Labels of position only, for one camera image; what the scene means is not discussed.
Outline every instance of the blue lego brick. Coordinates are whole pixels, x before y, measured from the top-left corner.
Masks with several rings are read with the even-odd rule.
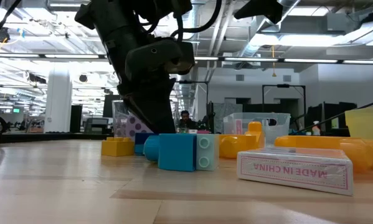
[[[160,134],[159,168],[193,172],[196,169],[195,134]]]
[[[196,169],[215,170],[219,163],[219,135],[198,134],[196,142]]]
[[[136,144],[134,148],[135,155],[143,156],[143,148],[144,148],[144,144]]]
[[[149,136],[151,135],[157,135],[154,133],[136,133],[135,134],[135,145],[137,144],[144,144]]]
[[[144,155],[149,161],[159,160],[160,136],[150,136],[144,143]]]

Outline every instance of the yellow plastic toy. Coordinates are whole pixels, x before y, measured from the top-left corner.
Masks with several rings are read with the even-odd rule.
[[[236,159],[237,153],[259,149],[265,146],[265,134],[260,122],[250,122],[243,134],[221,134],[219,136],[219,157]]]
[[[108,137],[102,141],[103,156],[132,156],[134,154],[134,142],[130,138]]]
[[[275,146],[312,149],[340,149],[354,165],[354,172],[373,169],[373,140],[326,136],[282,136]]]
[[[373,106],[346,111],[346,123],[351,137],[373,139]]]

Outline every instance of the person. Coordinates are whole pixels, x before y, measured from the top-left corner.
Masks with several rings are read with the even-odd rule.
[[[197,129],[196,122],[189,117],[189,112],[184,110],[181,112],[181,119],[179,120],[179,128]]]

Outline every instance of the white patterned box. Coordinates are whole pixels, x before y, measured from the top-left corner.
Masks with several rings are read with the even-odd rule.
[[[340,150],[272,147],[239,152],[237,175],[246,180],[353,194],[352,162]]]

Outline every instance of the white pillar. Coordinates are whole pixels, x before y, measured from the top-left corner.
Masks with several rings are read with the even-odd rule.
[[[194,95],[195,103],[195,117],[194,120],[198,121],[204,118],[207,111],[207,87],[205,84],[196,85],[196,93]]]
[[[68,63],[54,63],[49,73],[44,132],[70,131],[72,80]]]

